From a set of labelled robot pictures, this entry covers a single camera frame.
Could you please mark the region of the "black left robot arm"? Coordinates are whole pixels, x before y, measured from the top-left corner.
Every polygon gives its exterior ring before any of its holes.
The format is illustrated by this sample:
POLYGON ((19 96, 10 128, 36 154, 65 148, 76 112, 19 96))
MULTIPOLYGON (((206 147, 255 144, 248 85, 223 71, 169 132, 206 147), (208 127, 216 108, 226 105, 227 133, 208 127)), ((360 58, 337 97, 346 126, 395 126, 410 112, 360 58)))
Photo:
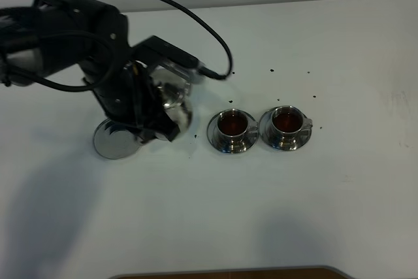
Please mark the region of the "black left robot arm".
POLYGON ((96 0, 45 0, 1 14, 2 84, 90 91, 107 118, 146 139, 180 134, 151 73, 162 61, 184 62, 185 52, 156 36, 131 46, 127 17, 96 0))

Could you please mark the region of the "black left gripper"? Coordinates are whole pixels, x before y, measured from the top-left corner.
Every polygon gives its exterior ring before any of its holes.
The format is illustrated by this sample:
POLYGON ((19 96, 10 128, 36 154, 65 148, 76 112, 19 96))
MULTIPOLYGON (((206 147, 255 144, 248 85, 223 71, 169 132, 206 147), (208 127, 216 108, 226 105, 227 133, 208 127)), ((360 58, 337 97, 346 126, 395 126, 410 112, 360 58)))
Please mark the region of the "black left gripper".
POLYGON ((163 115, 161 94, 151 79, 160 57, 118 57, 112 74, 92 92, 107 118, 130 129, 156 133, 172 142, 179 134, 178 124, 163 115))

